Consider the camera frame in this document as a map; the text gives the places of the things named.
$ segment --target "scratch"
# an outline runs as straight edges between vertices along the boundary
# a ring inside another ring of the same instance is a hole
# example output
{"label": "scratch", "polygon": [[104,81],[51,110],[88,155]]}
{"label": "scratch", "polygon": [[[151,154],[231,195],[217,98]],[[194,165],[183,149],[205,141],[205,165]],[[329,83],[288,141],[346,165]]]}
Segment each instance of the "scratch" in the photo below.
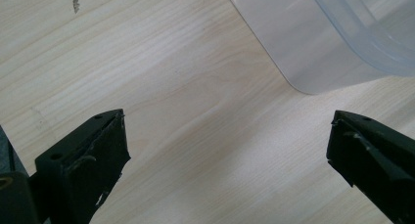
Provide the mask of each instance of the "scratch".
{"label": "scratch", "polygon": [[79,11],[79,6],[78,0],[73,0],[73,9],[75,10],[75,13]]}

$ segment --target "wooden table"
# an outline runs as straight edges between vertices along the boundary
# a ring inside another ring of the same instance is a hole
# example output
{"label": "wooden table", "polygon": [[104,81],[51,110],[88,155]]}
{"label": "wooden table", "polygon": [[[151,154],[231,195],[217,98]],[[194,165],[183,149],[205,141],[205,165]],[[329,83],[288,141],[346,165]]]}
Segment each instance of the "wooden table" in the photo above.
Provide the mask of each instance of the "wooden table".
{"label": "wooden table", "polygon": [[415,80],[293,89],[229,0],[0,0],[0,123],[33,160],[123,108],[92,223],[389,223],[325,158],[335,110],[415,136]]}

